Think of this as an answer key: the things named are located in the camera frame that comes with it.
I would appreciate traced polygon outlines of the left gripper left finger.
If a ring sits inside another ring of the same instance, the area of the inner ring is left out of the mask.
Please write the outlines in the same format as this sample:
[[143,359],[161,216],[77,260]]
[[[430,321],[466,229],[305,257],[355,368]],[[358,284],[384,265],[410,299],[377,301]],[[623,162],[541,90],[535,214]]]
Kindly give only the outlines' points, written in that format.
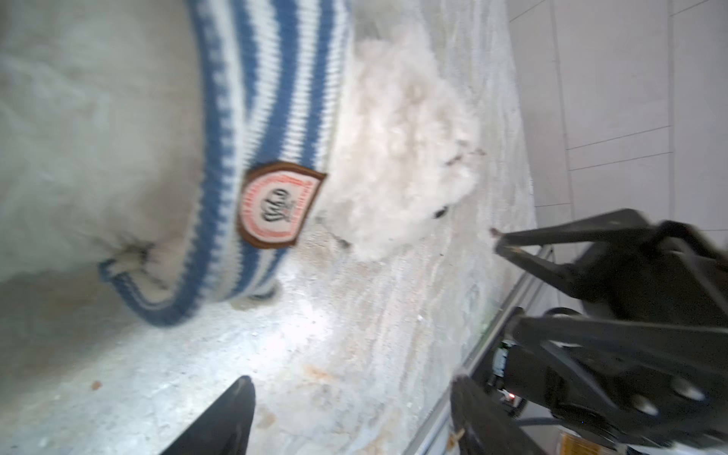
[[250,377],[236,379],[162,455],[246,455],[256,390]]

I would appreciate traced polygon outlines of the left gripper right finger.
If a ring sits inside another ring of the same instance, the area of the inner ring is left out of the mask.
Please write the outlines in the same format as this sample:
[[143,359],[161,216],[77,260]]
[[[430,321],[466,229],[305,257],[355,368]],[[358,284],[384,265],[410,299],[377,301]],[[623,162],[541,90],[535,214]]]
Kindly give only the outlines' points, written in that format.
[[545,454],[468,375],[451,380],[450,415],[461,454]]

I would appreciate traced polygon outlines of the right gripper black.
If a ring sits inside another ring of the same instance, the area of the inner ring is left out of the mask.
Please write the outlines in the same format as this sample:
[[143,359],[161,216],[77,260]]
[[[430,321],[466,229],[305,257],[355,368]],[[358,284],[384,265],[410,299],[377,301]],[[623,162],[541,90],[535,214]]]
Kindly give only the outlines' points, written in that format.
[[584,305],[581,316],[513,319],[506,390],[612,443],[726,443],[720,251],[633,209],[496,236],[497,255]]

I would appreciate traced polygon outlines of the white teddy bear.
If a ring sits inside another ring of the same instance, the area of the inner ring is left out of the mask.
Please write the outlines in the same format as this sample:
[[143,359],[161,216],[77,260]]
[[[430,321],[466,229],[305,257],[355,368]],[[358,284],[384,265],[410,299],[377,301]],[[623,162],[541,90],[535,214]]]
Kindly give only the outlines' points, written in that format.
[[[174,259],[202,172],[200,81],[180,1],[2,3],[3,281],[132,246]],[[358,32],[313,217],[380,260],[475,188],[479,139],[418,24]]]

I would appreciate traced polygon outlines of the blue white striped knit sweater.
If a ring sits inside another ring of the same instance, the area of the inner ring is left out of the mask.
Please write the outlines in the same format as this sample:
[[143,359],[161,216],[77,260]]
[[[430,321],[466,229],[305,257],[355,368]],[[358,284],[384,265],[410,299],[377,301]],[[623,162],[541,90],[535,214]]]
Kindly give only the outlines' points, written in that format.
[[203,303],[264,300],[317,199],[350,38],[347,1],[192,1],[204,161],[177,245],[100,266],[142,320],[172,326]]

